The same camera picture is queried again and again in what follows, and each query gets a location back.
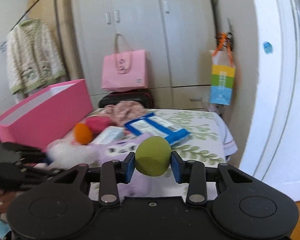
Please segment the pink tote bag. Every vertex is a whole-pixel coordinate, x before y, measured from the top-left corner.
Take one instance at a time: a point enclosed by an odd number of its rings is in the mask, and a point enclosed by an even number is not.
[[[119,36],[123,38],[129,51],[119,53]],[[116,33],[114,54],[106,56],[103,61],[101,88],[106,91],[124,92],[147,87],[146,51],[132,50],[125,38]]]

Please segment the orange ribbon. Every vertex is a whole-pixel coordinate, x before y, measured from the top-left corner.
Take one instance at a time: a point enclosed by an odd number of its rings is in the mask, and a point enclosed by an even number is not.
[[[220,33],[220,36],[218,37],[218,47],[215,49],[215,51],[212,53],[212,56],[214,57],[215,55],[218,54],[218,51],[222,49],[223,44],[226,45],[226,51],[229,57],[230,61],[230,66],[233,67],[233,56],[232,56],[232,51],[230,49],[230,42],[228,40],[227,34],[226,33]]]

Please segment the black suitcase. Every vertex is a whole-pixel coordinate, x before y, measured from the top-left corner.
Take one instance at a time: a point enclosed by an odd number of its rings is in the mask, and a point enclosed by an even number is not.
[[[112,92],[99,101],[99,107],[116,105],[120,101],[136,101],[144,108],[154,108],[154,99],[149,89],[135,89],[126,92]]]

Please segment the clothes rack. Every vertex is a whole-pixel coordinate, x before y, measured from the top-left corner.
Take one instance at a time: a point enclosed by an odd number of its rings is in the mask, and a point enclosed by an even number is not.
[[[14,29],[14,27],[16,27],[21,20],[23,19],[23,17],[39,2],[40,0],[36,0],[28,10],[25,11],[25,13],[22,15],[22,17],[17,21],[17,23],[12,27],[11,31]],[[66,70],[66,75],[68,77],[68,79],[70,79],[69,73],[68,73],[68,69],[66,67],[66,62],[65,62],[65,56],[64,56],[64,52],[63,52],[63,45],[62,45],[62,39],[61,39],[61,34],[60,34],[60,22],[59,22],[59,15],[58,15],[58,2],[57,0],[53,0],[53,7],[54,7],[54,14],[55,14],[55,19],[56,19],[56,25],[57,25],[57,36],[59,39],[59,43],[60,43],[60,55],[61,55],[61,60],[62,63],[65,67]]]

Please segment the pink box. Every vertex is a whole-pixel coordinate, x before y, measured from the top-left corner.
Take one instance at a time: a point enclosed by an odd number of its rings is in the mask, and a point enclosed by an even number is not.
[[[44,150],[91,111],[84,79],[51,85],[0,115],[0,141]]]

